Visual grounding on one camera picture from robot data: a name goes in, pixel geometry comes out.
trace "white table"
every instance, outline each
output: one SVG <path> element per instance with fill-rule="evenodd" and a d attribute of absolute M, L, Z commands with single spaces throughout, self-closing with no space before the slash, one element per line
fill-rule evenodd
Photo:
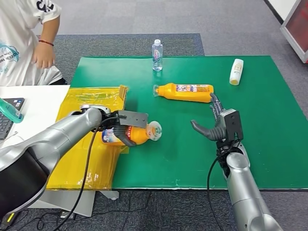
<path fill-rule="evenodd" d="M 69 85 L 0 87 L 1 98 L 25 98 L 21 109 L 24 119 L 20 124 L 14 124 L 8 136 L 11 138 L 1 143 L 0 148 L 29 139 L 54 124 L 69 88 Z M 30 208 L 61 208 L 70 211 L 79 193 L 79 191 L 46 190 Z M 119 192 L 101 193 L 113 200 L 119 198 Z M 91 217 L 94 196 L 95 191 L 83 191 L 75 213 Z"/>

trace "orange bottle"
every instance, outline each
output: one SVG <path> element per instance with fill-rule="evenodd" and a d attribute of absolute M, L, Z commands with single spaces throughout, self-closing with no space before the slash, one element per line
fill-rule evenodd
<path fill-rule="evenodd" d="M 168 83 L 164 86 L 154 85 L 153 94 L 163 96 L 170 100 L 184 100 L 202 103 L 211 102 L 210 93 L 214 92 L 212 85 L 208 84 L 174 84 Z"/>
<path fill-rule="evenodd" d="M 152 121 L 148 124 L 146 128 L 138 128 L 128 126 L 126 134 L 136 144 L 143 144 L 146 142 L 148 139 L 152 141 L 157 141 L 162 136 L 162 126 L 156 121 Z M 102 141 L 106 145 L 112 146 L 124 146 L 125 144 L 119 140 L 118 137 L 115 136 L 113 129 L 106 129 L 102 132 Z"/>

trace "green mat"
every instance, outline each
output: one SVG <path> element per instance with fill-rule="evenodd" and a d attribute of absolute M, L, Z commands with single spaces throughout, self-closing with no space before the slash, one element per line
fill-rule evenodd
<path fill-rule="evenodd" d="M 244 60 L 240 85 L 229 78 L 235 58 Z M 145 112 L 159 121 L 159 141 L 148 141 L 120 155 L 113 188 L 206 188 L 215 143 L 194 131 L 191 119 L 212 127 L 206 103 L 152 96 L 154 84 L 211 84 L 225 108 L 239 110 L 243 144 L 257 184 L 263 189 L 308 188 L 306 147 L 308 123 L 270 56 L 164 58 L 162 72 L 149 57 L 82 58 L 71 87 L 129 87 L 126 110 Z M 225 189 L 216 165 L 211 188 Z"/>

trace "white bottle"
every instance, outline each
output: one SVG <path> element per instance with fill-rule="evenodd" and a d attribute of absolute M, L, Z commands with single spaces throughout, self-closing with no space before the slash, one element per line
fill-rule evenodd
<path fill-rule="evenodd" d="M 239 85 L 241 80 L 244 61 L 242 59 L 236 59 L 231 69 L 229 83 L 232 85 Z"/>
<path fill-rule="evenodd" d="M 153 58 L 153 70 L 161 71 L 163 68 L 163 45 L 159 39 L 154 41 L 152 46 L 152 56 Z"/>

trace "wrist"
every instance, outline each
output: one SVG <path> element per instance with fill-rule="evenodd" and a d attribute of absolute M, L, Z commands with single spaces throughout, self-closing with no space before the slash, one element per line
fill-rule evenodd
<path fill-rule="evenodd" d="M 51 46 L 51 47 L 54 46 L 52 42 L 48 42 L 48 41 L 46 41 L 46 40 L 44 40 L 44 39 L 39 39 L 39 42 L 48 44 L 48 45 Z"/>

